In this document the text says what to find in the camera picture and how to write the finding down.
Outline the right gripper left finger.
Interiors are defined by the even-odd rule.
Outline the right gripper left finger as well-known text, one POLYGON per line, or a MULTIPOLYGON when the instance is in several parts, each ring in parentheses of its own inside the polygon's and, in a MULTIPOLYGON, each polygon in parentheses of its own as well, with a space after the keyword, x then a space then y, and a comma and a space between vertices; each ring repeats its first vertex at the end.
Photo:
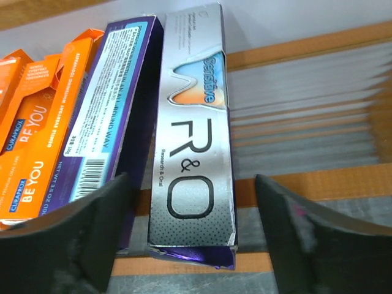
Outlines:
POLYGON ((105 293, 131 187, 126 174, 1 232, 1 293, 105 293))

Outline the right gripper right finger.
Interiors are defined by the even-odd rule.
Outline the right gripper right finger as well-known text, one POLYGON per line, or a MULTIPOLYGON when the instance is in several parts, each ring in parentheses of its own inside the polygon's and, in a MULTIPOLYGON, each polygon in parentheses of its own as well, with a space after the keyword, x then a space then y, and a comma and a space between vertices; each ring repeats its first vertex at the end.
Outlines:
POLYGON ((257 175, 279 293, 391 293, 391 227, 349 217, 257 175))

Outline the purple white R.O toothpaste box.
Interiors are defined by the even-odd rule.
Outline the purple white R.O toothpaste box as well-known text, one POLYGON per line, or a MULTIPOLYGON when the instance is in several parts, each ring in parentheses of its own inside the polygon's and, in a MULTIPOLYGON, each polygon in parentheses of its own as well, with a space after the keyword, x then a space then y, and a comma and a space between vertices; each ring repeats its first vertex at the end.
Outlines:
POLYGON ((233 270, 238 248, 224 19, 219 3, 166 16, 148 249, 233 270))

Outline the orange Curaprox toothpaste box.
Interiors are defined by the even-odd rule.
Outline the orange Curaprox toothpaste box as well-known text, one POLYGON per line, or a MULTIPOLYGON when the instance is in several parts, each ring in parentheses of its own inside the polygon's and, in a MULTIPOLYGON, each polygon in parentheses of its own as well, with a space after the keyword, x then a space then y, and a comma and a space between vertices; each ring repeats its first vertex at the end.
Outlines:
POLYGON ((18 49, 1 59, 1 123, 4 120, 7 109, 22 78, 25 68, 30 62, 32 62, 32 59, 22 49, 18 49))

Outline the wooden two-tier shelf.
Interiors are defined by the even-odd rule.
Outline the wooden two-tier shelf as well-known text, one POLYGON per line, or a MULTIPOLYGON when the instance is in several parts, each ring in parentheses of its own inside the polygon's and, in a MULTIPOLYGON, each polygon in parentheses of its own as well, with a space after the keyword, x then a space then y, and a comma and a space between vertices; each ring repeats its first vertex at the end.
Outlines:
POLYGON ((313 201, 391 195, 391 21, 227 56, 236 271, 271 271, 254 175, 313 201))

